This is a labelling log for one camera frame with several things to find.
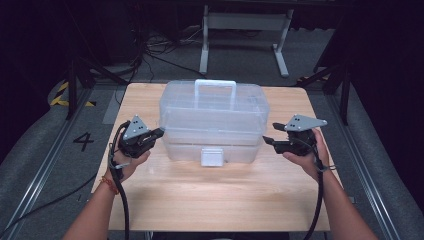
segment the human hand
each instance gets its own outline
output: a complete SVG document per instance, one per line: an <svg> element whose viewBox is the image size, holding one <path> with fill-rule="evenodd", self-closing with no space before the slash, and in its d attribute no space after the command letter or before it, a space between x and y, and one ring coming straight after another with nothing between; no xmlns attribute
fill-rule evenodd
<svg viewBox="0 0 424 240"><path fill-rule="evenodd" d="M146 151L145 153L143 153L138 158L131 158L131 157L125 156L122 153L122 151L118 148L118 145L119 144L116 144L116 146L115 146L115 153L114 153L113 160L117 164L129 163L127 166L122 168L122 173L123 173L124 177L120 180L120 182L123 182L123 181L127 180L129 177L131 177L131 175L135 172L137 167L140 164L144 163L149 158L150 151ZM112 173L110 172L109 168L107 168L104 176L107 179L112 179Z"/></svg>
<svg viewBox="0 0 424 240"><path fill-rule="evenodd" d="M317 141L318 156L321 159L322 164L328 166L329 155L321 132L317 129L312 129L312 131L315 135L315 140ZM297 156L291 152L284 152L283 157L288 159L290 162L301 166L309 176L318 181L318 172L314 163L315 155L312 152L306 156Z"/></svg>

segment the dark background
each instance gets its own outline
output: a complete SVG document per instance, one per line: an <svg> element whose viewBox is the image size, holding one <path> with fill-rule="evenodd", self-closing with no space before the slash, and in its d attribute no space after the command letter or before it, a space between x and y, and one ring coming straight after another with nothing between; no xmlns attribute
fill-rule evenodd
<svg viewBox="0 0 424 240"><path fill-rule="evenodd" d="M136 49L132 30L143 36L155 29L175 40L202 17L201 6L147 5L139 10L134 1L66 3L0 2L0 161L49 110L47 95L65 76L72 56L102 65L127 62ZM423 209L422 3L355 1L354 6L350 11L295 11L292 27L337 28L318 66L352 64L352 83L400 177ZM134 18L133 11L140 15Z"/></svg>

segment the container handle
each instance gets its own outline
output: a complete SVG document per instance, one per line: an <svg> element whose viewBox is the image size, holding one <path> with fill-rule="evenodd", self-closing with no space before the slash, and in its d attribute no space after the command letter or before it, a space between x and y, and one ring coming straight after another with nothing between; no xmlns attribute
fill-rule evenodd
<svg viewBox="0 0 424 240"><path fill-rule="evenodd" d="M197 79L196 81L194 81L194 97L195 97L196 108L199 102L199 87L200 86L231 87L230 108L231 110L234 109L234 102L236 99L236 87L237 87L237 84L235 81L204 80L204 79Z"/></svg>

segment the printed number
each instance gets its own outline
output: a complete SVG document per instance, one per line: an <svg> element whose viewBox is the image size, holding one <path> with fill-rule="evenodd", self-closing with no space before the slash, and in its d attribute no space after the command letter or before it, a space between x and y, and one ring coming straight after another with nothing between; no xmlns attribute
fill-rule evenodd
<svg viewBox="0 0 424 240"><path fill-rule="evenodd" d="M90 140L90 136L91 136L91 134L86 132L82 136L74 139L74 143L84 143L84 145L82 145L81 152L85 151L85 148L87 147L87 143L93 143L94 142L94 140Z"/></svg>

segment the wooden tabletop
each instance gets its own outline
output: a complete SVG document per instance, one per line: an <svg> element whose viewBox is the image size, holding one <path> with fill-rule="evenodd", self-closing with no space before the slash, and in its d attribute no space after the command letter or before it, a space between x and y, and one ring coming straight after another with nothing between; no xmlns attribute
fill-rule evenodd
<svg viewBox="0 0 424 240"><path fill-rule="evenodd" d="M114 129L138 114L155 129L159 99L165 84L130 84L125 92ZM287 123L294 114L315 117L301 88L263 87L270 105L266 136L285 140L272 123ZM107 148L93 191L107 167ZM130 229L143 231L307 231L314 216L317 183L301 167L263 144L251 164L226 163L205 168L196 161L172 161L161 140L146 163L123 183ZM124 211L117 196L111 230L124 229ZM317 231L329 230L323 204Z"/></svg>

